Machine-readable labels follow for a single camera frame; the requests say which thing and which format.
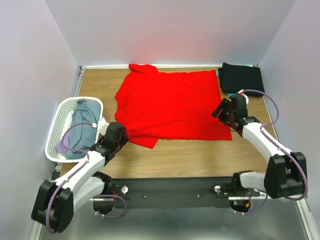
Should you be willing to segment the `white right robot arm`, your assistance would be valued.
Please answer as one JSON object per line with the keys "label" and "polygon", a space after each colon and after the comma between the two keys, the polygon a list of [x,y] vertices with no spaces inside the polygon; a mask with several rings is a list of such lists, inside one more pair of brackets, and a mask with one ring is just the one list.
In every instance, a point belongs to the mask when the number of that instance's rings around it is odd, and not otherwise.
{"label": "white right robot arm", "polygon": [[308,194],[307,161],[301,152],[293,152],[277,141],[254,116],[248,115],[244,94],[223,98],[212,116],[249,141],[267,161],[265,173],[236,172],[230,191],[241,196],[248,189],[265,192],[272,199],[304,199]]}

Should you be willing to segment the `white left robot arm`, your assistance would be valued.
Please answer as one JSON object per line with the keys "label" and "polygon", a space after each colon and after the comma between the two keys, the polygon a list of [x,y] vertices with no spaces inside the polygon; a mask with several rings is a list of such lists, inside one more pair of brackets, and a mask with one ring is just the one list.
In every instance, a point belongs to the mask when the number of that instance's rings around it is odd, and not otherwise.
{"label": "white left robot arm", "polygon": [[126,128],[118,122],[101,119],[91,124],[102,137],[84,154],[84,158],[56,180],[45,180],[39,187],[31,219],[44,225],[51,234],[63,232],[74,213],[94,197],[125,200],[116,195],[112,178],[100,170],[110,162],[129,138]]}

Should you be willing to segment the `red t shirt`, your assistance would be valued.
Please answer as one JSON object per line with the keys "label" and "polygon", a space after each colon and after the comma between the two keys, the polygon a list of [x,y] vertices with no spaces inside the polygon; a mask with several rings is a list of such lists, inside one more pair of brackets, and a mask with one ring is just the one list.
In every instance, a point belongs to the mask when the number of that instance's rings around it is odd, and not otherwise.
{"label": "red t shirt", "polygon": [[212,112],[221,102],[215,70],[162,72],[129,64],[115,95],[115,120],[129,142],[152,149],[159,139],[230,141],[231,130]]}

